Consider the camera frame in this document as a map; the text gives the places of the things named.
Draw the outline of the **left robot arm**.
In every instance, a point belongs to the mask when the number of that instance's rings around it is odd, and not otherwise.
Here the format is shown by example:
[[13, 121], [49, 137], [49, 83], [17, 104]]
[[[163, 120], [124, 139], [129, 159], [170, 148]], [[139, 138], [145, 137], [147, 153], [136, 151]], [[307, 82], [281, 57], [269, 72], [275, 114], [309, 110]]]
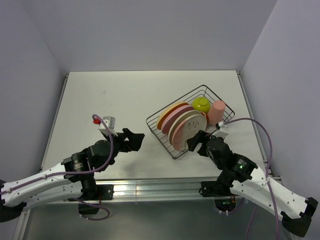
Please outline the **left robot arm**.
[[9, 222], [22, 212], [59, 200], [91, 200], [98, 188], [95, 173], [115, 163], [118, 153], [137, 152], [145, 134], [104, 131], [103, 140], [72, 154], [62, 162], [24, 179], [0, 182], [0, 221]]

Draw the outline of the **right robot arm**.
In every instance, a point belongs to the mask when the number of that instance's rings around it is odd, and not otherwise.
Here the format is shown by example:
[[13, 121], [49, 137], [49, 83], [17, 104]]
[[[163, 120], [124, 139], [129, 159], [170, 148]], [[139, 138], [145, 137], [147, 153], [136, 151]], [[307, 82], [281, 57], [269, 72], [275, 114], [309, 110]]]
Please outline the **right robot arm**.
[[278, 217], [290, 233], [303, 238], [312, 222], [318, 201], [303, 197], [266, 176], [249, 158], [234, 153], [222, 137], [199, 131], [187, 140], [189, 151], [201, 145], [198, 154], [210, 158], [221, 170], [217, 180], [201, 182], [199, 194], [203, 197], [237, 195], [253, 202]]

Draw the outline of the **cream yellow floral plate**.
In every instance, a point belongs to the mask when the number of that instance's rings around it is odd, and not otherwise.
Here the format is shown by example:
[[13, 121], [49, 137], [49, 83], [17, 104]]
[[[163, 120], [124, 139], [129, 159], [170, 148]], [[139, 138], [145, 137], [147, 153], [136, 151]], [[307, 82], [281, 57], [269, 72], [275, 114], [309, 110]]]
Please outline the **cream yellow floral plate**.
[[169, 133], [168, 133], [168, 139], [169, 139], [169, 143], [172, 144], [172, 138], [173, 138], [173, 134], [176, 130], [176, 128], [179, 126], [180, 123], [182, 123], [185, 119], [187, 119], [188, 117], [192, 117], [194, 115], [201, 115], [201, 113], [197, 110], [189, 110], [183, 114], [181, 114], [171, 125], [170, 129], [169, 129]]

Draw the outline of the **salmon pink cup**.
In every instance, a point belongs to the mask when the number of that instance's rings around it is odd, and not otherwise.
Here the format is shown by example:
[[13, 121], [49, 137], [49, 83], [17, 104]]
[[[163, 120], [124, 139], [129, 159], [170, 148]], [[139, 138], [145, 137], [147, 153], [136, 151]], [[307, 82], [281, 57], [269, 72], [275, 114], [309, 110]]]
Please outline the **salmon pink cup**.
[[217, 123], [223, 121], [226, 104], [222, 100], [213, 102], [210, 110], [207, 113], [208, 123], [215, 126]]

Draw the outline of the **cream pink floral plate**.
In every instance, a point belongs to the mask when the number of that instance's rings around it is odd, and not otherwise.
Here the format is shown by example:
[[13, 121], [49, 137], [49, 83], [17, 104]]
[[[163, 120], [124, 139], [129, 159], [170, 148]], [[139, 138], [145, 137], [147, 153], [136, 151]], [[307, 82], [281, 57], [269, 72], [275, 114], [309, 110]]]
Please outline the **cream pink floral plate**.
[[175, 129], [172, 136], [172, 147], [177, 151], [186, 149], [186, 142], [193, 138], [199, 131], [207, 127], [207, 120], [203, 115], [193, 115], [185, 119]]

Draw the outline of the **orange black mug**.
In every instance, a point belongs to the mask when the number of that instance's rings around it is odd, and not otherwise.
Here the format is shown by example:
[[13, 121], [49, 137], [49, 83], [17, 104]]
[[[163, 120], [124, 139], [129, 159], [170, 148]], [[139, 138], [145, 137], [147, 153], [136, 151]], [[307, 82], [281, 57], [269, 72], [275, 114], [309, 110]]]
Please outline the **orange black mug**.
[[208, 118], [207, 114], [203, 111], [200, 111], [200, 113], [201, 113], [201, 115], [203, 115], [205, 117], [206, 121], [208, 122], [209, 118]]

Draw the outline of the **lime green bowl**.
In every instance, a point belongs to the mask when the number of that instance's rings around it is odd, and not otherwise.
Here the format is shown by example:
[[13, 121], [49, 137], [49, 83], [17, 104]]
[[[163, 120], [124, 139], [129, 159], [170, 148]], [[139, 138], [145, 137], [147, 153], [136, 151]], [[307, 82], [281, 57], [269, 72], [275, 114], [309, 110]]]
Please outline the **lime green bowl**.
[[192, 107], [194, 110], [197, 110], [199, 112], [208, 113], [211, 108], [211, 103], [206, 97], [196, 97], [192, 101]]

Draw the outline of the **pink plastic plate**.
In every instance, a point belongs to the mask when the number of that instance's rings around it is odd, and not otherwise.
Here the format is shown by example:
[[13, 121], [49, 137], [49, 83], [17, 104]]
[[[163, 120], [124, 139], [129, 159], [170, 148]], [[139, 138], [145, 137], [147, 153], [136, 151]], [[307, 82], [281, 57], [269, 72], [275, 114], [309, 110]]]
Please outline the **pink plastic plate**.
[[179, 106], [177, 109], [173, 110], [163, 121], [162, 125], [161, 125], [161, 132], [163, 134], [168, 134], [169, 130], [172, 126], [172, 124], [174, 123], [174, 121], [182, 114], [193, 110], [194, 108], [187, 104], [187, 105], [182, 105]]

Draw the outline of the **yellow plastic plate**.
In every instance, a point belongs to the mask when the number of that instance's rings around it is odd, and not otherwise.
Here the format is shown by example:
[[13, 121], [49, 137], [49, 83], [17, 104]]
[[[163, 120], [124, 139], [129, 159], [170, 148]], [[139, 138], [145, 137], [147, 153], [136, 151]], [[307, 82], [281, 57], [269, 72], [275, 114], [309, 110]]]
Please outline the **yellow plastic plate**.
[[162, 124], [163, 124], [164, 120], [169, 116], [169, 114], [171, 114], [171, 113], [172, 113], [174, 110], [176, 110], [177, 108], [182, 107], [182, 106], [186, 106], [186, 105], [188, 105], [187, 102], [185, 102], [185, 101], [179, 101], [179, 102], [173, 103], [173, 104], [171, 104], [170, 106], [168, 106], [168, 107], [160, 114], [160, 116], [158, 117], [157, 122], [156, 122], [156, 128], [157, 128], [158, 130], [161, 130]]

